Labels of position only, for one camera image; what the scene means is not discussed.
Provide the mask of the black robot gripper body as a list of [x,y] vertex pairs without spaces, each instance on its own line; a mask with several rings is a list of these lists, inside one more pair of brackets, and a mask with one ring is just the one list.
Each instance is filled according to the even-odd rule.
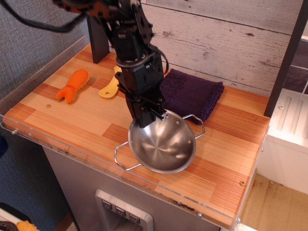
[[145,52],[140,59],[121,60],[116,58],[116,64],[122,72],[116,74],[120,89],[132,104],[141,111],[151,112],[156,116],[163,115],[165,99],[160,91],[164,79],[160,52]]

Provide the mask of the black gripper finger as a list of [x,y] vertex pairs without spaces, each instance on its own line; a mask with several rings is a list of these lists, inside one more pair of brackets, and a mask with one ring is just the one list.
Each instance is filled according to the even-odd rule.
[[159,107],[159,106],[155,107],[154,113],[155,113],[155,116],[162,121],[168,118],[168,112],[164,107]]
[[156,120],[156,116],[148,110],[147,101],[142,98],[126,96],[126,103],[132,118],[140,128],[145,128]]

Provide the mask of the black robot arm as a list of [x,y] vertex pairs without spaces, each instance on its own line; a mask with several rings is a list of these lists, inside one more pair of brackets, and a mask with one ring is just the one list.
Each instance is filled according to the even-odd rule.
[[139,0],[55,0],[68,12],[86,13],[98,21],[116,52],[115,74],[125,94],[129,111],[141,128],[167,117],[160,84],[168,67],[166,56],[154,45],[153,25],[145,17]]

